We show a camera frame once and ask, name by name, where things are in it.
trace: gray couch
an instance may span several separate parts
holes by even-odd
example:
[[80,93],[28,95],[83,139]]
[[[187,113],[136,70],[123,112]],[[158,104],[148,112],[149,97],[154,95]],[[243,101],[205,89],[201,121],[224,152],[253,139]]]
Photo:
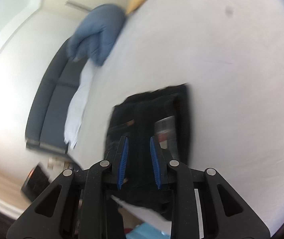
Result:
[[71,160],[64,143],[64,124],[70,101],[79,87],[87,61],[66,56],[66,42],[49,64],[34,97],[25,130],[26,147]]

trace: black garment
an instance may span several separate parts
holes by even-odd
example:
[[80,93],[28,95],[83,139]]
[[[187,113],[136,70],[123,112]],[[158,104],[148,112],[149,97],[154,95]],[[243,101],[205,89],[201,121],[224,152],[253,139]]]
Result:
[[126,202],[151,208],[171,219],[171,192],[160,191],[155,184],[149,141],[155,135],[155,122],[174,116],[179,160],[188,162],[190,114],[186,85],[171,86],[128,97],[114,107],[106,136],[105,159],[113,162],[121,136],[129,139],[125,178],[115,193]]

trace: white cloth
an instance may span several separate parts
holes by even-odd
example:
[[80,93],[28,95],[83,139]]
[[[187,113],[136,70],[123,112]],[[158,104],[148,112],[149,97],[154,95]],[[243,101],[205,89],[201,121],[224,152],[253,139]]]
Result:
[[147,0],[94,77],[71,155],[89,168],[114,105],[182,83],[190,167],[215,168],[274,234],[284,222],[284,0]]
[[79,130],[82,124],[85,105],[88,101],[90,88],[96,67],[91,60],[84,65],[80,75],[80,85],[74,94],[69,108],[67,110],[66,121],[64,125],[64,142],[69,143],[69,148],[73,149],[78,140]]

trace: white sheet on sofa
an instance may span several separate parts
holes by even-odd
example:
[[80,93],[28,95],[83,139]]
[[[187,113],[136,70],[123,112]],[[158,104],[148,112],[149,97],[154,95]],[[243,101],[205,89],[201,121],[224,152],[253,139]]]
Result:
[[64,142],[69,143],[69,148],[73,149],[78,140],[79,130],[82,124],[85,105],[88,101],[90,88],[95,75],[96,66],[88,60],[80,75],[80,85],[74,94],[69,108],[64,126]]
[[96,73],[70,154],[89,168],[114,105],[181,83],[190,167],[215,168],[274,234],[284,222],[284,0],[147,0]]

